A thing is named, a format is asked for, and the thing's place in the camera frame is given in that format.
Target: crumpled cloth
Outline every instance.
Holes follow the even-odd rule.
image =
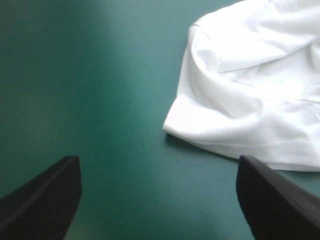
[[[320,0],[245,0],[190,28],[163,129],[276,170],[320,172]]]

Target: green table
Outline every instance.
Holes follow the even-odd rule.
[[[67,240],[252,240],[237,162],[162,131],[189,25],[232,2],[1,1],[0,197],[79,155]]]

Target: white fabric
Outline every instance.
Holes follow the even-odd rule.
[[[245,0],[189,29],[163,129],[232,158],[320,171],[320,0]]]

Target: black textured pad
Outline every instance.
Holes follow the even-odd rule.
[[[0,240],[63,240],[81,194],[79,158],[66,156],[0,200]]]
[[[256,158],[241,156],[236,192],[256,240],[320,240],[320,200]]]

